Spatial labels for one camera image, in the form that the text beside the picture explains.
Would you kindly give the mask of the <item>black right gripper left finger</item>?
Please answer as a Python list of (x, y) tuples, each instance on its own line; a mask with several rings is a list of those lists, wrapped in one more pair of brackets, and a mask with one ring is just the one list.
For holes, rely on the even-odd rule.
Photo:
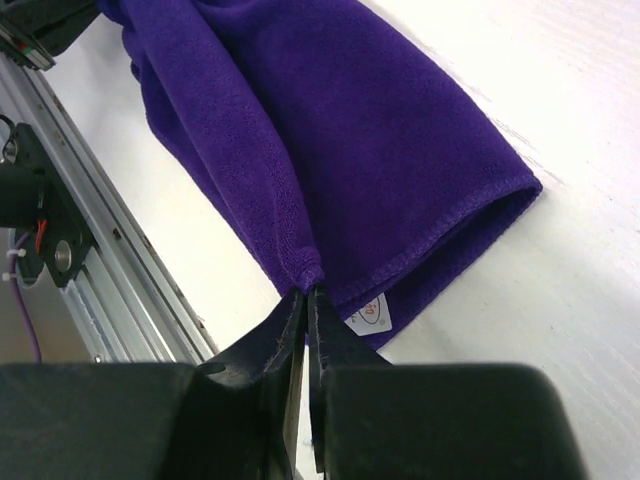
[(1, 370), (5, 479), (291, 479), (305, 298), (201, 365)]

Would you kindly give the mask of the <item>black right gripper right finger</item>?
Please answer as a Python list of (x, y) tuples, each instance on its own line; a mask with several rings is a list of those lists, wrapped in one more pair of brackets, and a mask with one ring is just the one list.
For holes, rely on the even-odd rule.
[(584, 479), (560, 396), (513, 363), (394, 365), (308, 295), (312, 444), (326, 479)]

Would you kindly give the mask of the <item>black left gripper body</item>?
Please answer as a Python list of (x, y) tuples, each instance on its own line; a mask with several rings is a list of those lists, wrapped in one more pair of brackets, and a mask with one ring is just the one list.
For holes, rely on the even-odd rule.
[(1, 52), (47, 71), (99, 14), (92, 0), (1, 0)]

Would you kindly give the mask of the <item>purple towel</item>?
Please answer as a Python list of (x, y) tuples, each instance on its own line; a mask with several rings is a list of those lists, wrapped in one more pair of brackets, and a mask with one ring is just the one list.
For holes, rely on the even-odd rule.
[(280, 294), (407, 327), (541, 193), (470, 96), (358, 1), (102, 1), (149, 127)]

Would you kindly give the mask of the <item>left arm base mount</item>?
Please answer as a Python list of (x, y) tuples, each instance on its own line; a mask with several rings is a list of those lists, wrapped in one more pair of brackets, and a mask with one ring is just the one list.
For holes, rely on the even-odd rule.
[(30, 125), (12, 124), (1, 153), (14, 155), (1, 163), (1, 226), (33, 233), (39, 259), (64, 288), (95, 245), (86, 219)]

